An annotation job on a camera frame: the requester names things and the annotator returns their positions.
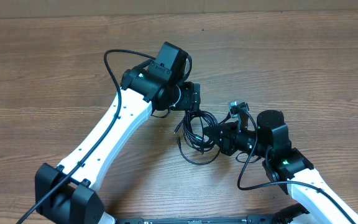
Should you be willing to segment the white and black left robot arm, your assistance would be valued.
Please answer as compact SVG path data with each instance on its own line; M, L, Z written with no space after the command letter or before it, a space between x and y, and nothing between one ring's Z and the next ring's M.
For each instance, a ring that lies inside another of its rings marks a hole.
M85 140L57 166L44 163L36 172L31 211L54 223L117 223L98 195L106 173L154 111L200 107L200 86L187 81L191 69L191 56L164 42L156 57L114 80L115 99Z

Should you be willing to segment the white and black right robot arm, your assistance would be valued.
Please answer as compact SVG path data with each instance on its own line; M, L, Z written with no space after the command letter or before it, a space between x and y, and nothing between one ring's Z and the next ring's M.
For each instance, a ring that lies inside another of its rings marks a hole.
M358 223L358 214L323 180L318 170L292 147L281 111L265 110L253 119L247 110L232 109L238 121L205 127L204 133L221 150L236 151L263 160L269 182L279 186L296 204L257 223Z

